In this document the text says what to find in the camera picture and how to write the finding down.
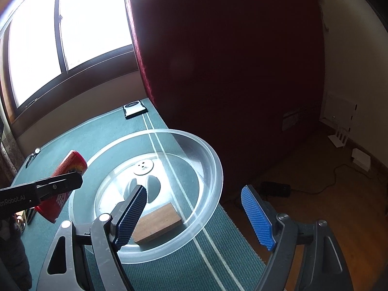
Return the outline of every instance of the wall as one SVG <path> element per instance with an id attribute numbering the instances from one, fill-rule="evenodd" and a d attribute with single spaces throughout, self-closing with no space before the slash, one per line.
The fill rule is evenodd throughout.
<path id="1" fill-rule="evenodd" d="M 388 33 L 366 0 L 324 0 L 322 8 L 325 94 L 358 105 L 350 138 L 388 166 Z"/>
<path id="2" fill-rule="evenodd" d="M 43 146 L 90 118 L 146 96 L 138 71 L 123 75 L 96 86 L 54 109 L 28 128 L 17 139 L 17 143 L 22 153 L 28 155 L 36 147 Z"/>

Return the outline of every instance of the patterned curtain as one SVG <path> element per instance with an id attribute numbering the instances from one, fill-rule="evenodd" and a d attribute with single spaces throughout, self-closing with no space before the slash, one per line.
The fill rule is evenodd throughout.
<path id="1" fill-rule="evenodd" d="M 11 185 L 24 162 L 24 156 L 11 132 L 3 104 L 0 104 L 0 117 L 0 188 L 4 188 Z"/>

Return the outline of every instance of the blue ridged pad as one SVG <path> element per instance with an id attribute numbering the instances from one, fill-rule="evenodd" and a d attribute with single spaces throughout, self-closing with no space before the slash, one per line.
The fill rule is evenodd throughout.
<path id="1" fill-rule="evenodd" d="M 276 245 L 276 241 L 272 234 L 272 225 L 257 202 L 255 196 L 251 193 L 247 186 L 245 186 L 241 191 L 241 203 L 248 215 L 253 229 L 255 230 L 260 244 L 266 246 L 269 251 L 272 251 Z"/>
<path id="2" fill-rule="evenodd" d="M 132 236 L 133 230 L 139 221 L 140 215 L 142 214 L 144 207 L 147 203 L 147 191 L 144 187 L 138 192 L 131 205 L 124 213 L 124 216 L 117 224 L 116 238 L 113 244 L 116 245 L 117 249 L 128 244 L 129 239 Z"/>

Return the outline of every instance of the window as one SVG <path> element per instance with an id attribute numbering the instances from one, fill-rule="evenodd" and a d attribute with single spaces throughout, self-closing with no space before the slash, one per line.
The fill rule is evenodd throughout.
<path id="1" fill-rule="evenodd" d="M 99 64 L 105 80 L 98 80 Z M 69 79 L 86 90 L 137 70 L 125 0 L 25 0 L 3 38 L 3 70 L 8 88 L 2 93 L 7 88 L 14 118 Z"/>

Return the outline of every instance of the cable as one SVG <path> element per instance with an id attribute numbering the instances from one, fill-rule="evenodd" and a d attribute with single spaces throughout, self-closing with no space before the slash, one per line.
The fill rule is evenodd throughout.
<path id="1" fill-rule="evenodd" d="M 302 194 L 307 194 L 307 195 L 319 195 L 320 193 L 324 192 L 327 188 L 331 187 L 331 186 L 334 186 L 335 184 L 337 184 L 337 169 L 342 167 L 342 166 L 347 166 L 349 168 L 351 168 L 352 170 L 355 170 L 356 172 L 364 175 L 365 177 L 367 177 L 368 179 L 372 180 L 373 177 L 370 177 L 369 175 L 367 175 L 366 173 L 363 173 L 361 171 L 359 171 L 358 169 L 348 165 L 348 164 L 341 164 L 341 165 L 338 165 L 337 167 L 335 167 L 333 169 L 333 173 L 334 173 L 334 182 L 332 184 L 329 184 L 327 186 L 325 186 L 324 188 L 322 188 L 320 191 L 317 191 L 317 192 L 308 192 L 308 191 L 304 191 L 304 190 L 299 190 L 299 189 L 293 189 L 291 188 L 291 191 L 294 191 L 294 192 L 300 192 Z"/>

